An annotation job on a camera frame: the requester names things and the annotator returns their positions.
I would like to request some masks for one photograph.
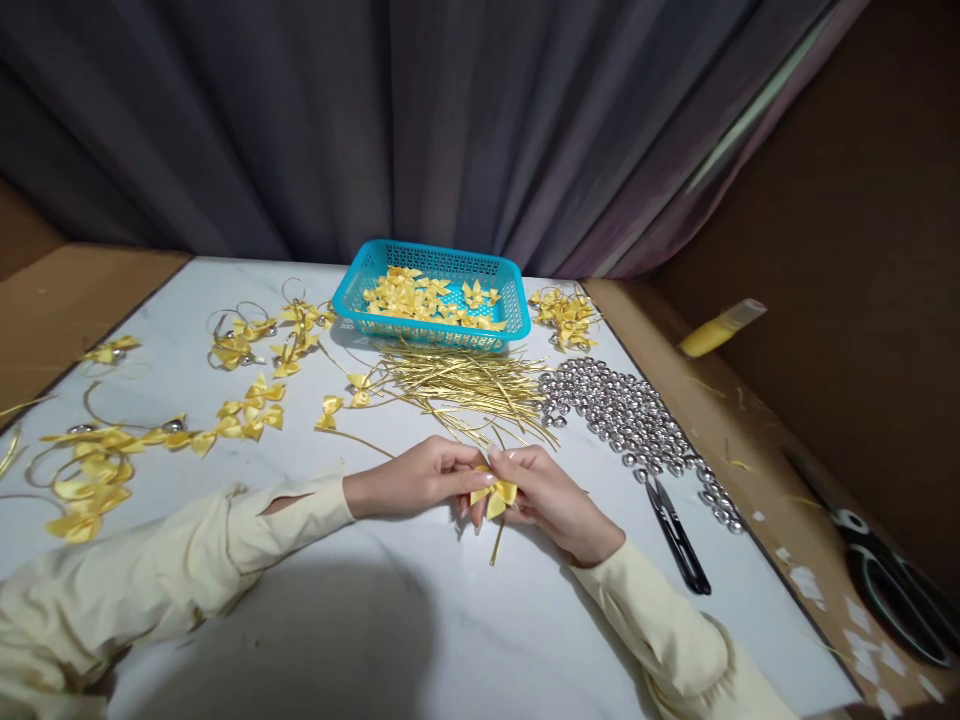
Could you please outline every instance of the wooden edge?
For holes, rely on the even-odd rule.
[[[783,456],[789,449],[816,467],[851,509],[862,512],[879,535],[889,535],[846,493],[803,443],[716,353],[690,360],[675,347],[691,330],[646,283],[583,281],[598,309],[626,351],[657,389],[697,451],[733,497],[754,539],[868,704],[876,706],[877,686],[844,659],[853,653],[844,630],[877,645],[886,642],[906,665],[901,676],[874,653],[880,687],[901,707],[930,702],[919,684],[924,675],[947,695],[960,687],[960,671],[940,670],[914,660],[871,619],[868,634],[851,620],[847,598],[863,605],[846,569],[846,546],[829,516]],[[786,548],[789,562],[775,554]],[[808,567],[823,594],[825,610],[797,592],[789,579],[795,567]],[[804,640],[798,631],[798,642]]]

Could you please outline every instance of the gold loop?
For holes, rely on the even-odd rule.
[[[300,287],[303,288],[303,293],[301,293],[299,297],[296,297],[293,300],[287,297],[287,283],[290,282],[291,280],[296,280],[298,283],[300,283]],[[287,278],[286,280],[283,281],[283,285],[280,286],[280,294],[283,295],[283,299],[287,301],[287,305],[300,303],[300,302],[303,302],[303,299],[307,296],[307,286],[303,284],[303,280],[301,280],[300,278]]]

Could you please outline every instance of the pile of silver bells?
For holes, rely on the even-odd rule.
[[[623,464],[633,469],[640,483],[647,482],[651,474],[666,471],[680,477],[684,470],[696,470],[704,485],[700,499],[730,532],[743,532],[730,496],[691,447],[650,383],[614,372],[603,360],[584,357],[565,360],[556,372],[543,373],[540,394],[546,400],[534,407],[543,413],[544,426],[566,427],[566,416],[576,410],[590,432],[621,453]]]

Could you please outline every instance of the brown cardboard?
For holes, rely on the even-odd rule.
[[[861,636],[866,634],[849,619],[846,609],[846,597],[862,603],[847,574],[845,546],[826,513],[810,504],[813,498],[780,449],[793,449],[805,458],[812,455],[719,355],[712,353],[689,360],[675,350],[691,328],[652,287],[639,282],[596,279],[583,284],[637,366],[660,392],[697,451],[727,488],[754,537],[823,639],[839,653],[850,656],[844,629]],[[744,463],[752,472],[730,465],[728,459]],[[884,540],[892,542],[869,513],[847,496],[835,480],[831,481],[850,507],[861,513]],[[752,517],[758,510],[766,518],[763,522]],[[789,550],[797,565],[813,570],[826,612],[795,592],[786,576],[788,568],[774,555],[781,547]],[[944,695],[960,686],[960,670],[938,670],[919,663],[876,623],[873,627],[873,634],[865,639],[877,644],[886,640],[907,664],[907,676],[901,677],[876,659],[881,686],[901,707],[930,702],[917,682],[918,673],[929,678]],[[798,631],[797,642],[816,641],[805,639]],[[857,684],[865,702],[875,704],[876,688],[847,668],[846,661],[838,658],[838,662]]]
[[[0,281],[7,349],[0,356],[0,410],[42,394],[190,261],[182,253],[51,244],[52,252]],[[0,429],[15,417],[0,418]]]

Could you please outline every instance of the pale yellow shirt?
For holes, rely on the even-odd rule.
[[[276,498],[307,494],[261,516]],[[79,692],[120,650],[229,612],[264,569],[351,522],[335,473],[253,493],[234,487],[28,563],[0,586],[0,717],[106,717],[105,699]],[[629,542],[574,573],[639,661],[665,719],[795,717],[722,626]]]

